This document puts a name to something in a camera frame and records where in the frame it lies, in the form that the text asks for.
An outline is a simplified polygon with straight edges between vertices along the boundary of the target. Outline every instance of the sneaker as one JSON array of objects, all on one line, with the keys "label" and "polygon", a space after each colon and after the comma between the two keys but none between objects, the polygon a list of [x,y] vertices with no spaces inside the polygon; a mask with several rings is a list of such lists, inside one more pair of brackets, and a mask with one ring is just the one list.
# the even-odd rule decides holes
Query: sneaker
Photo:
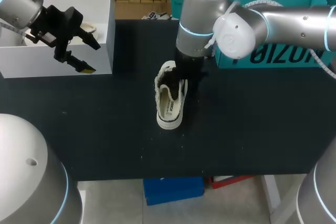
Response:
[{"label": "sneaker", "polygon": [[156,120],[165,130],[173,130],[182,122],[188,80],[179,80],[175,61],[165,62],[155,81]]}]

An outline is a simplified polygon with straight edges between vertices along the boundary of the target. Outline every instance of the floor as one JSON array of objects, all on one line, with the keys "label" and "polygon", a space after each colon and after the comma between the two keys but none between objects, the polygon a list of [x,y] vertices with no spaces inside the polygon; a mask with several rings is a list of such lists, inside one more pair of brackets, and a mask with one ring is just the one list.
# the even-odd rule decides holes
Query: floor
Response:
[{"label": "floor", "polygon": [[146,205],[141,179],[80,182],[78,188],[86,191],[83,224],[269,224],[260,177],[156,206]]}]

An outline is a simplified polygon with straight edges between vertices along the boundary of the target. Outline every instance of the white cardboard box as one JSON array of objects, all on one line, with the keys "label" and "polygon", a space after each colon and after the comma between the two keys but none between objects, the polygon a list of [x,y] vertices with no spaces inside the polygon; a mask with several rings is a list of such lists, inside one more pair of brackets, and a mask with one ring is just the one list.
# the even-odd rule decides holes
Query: white cardboard box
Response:
[{"label": "white cardboard box", "polygon": [[[96,69],[93,74],[112,74],[114,51],[114,0],[44,0],[46,8],[50,5],[65,11],[76,8],[83,14],[83,22],[96,26],[98,43],[97,51],[90,46],[78,42],[68,45],[68,51],[80,60]],[[0,38],[0,72],[4,78],[75,76],[78,73],[73,67],[54,59],[55,48],[46,45],[25,46],[22,39],[11,31],[2,29]]]}]

